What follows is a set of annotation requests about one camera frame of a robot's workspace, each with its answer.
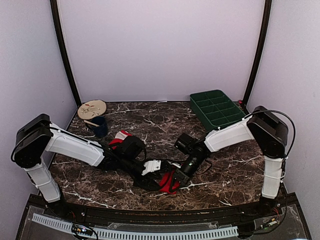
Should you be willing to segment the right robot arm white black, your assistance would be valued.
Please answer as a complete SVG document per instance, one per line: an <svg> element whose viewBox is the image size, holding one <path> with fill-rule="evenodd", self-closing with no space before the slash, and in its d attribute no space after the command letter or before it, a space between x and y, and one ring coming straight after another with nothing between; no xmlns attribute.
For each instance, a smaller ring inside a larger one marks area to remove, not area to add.
<svg viewBox="0 0 320 240"><path fill-rule="evenodd" d="M174 170L168 187L174 193L185 186L193 177L203 161L211 153L246 141L255 141L264 156L264 179L261 190L262 201L255 205L255 213L266 217L275 208L275 199L281 184L289 129L279 119L279 111L268 110L263 106L240 121L223 129L212 130L201 139L182 133L174 146L188 156L181 167Z"/></svg>

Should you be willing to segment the red santa sock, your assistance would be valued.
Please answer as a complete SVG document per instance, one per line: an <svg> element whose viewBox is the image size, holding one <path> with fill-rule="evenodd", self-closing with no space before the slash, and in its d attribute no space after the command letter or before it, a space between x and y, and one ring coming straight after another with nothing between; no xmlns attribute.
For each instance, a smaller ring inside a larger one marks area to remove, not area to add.
<svg viewBox="0 0 320 240"><path fill-rule="evenodd" d="M174 179L175 170L164 174L159 182L160 192L174 195L180 188L180 182Z"/></svg>

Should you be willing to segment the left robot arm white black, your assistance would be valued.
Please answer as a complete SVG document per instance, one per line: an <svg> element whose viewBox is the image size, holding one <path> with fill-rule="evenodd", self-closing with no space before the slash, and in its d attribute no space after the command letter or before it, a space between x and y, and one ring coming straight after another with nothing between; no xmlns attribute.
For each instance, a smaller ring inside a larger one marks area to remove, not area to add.
<svg viewBox="0 0 320 240"><path fill-rule="evenodd" d="M43 162L43 152L61 154L93 167L119 164L138 182L146 180L162 165L160 160L136 160L145 151L144 142L127 131L119 131L109 145L103 146L60 128L43 113L17 132L10 158L27 172L45 201L51 204L51 210L58 217L67 218L71 208L62 200L63 193Z"/></svg>

